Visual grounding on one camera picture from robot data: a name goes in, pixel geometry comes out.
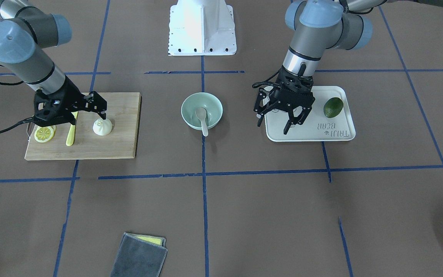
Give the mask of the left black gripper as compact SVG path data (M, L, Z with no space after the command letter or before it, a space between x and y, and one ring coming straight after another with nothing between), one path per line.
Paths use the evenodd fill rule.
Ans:
M313 77L293 74L286 68L281 68L274 87L258 88L254 111L260 127L265 115L273 109L279 109L288 114L288 121L283 129L286 135L293 125L302 125L312 111L315 97L311 91ZM294 115L294 109L301 112Z

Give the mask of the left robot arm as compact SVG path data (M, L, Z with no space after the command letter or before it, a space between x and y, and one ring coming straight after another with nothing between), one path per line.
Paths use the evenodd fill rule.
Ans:
M411 27L392 30L388 0L294 0L285 13L293 31L281 67L253 84L253 111L273 142L350 141L359 120L351 118L359 96L365 103L406 93L412 115L427 139L429 120L418 98L413 73L443 77L443 0L401 0L390 12L404 15Z

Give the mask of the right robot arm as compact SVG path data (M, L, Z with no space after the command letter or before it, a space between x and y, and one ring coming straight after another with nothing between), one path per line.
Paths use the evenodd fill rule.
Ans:
M106 118L107 102L97 92L83 95L44 52L70 42L72 27L60 14L46 14L27 0L0 0L0 67L35 91L33 122L40 127L76 124L73 112Z

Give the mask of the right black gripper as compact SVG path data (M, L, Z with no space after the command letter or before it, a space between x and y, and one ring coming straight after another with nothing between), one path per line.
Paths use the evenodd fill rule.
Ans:
M78 112L97 113L106 119L107 102L96 91L83 95L77 86L65 77L63 86L54 93L45 94L38 89L34 98L33 122L40 127L70 123L76 125Z

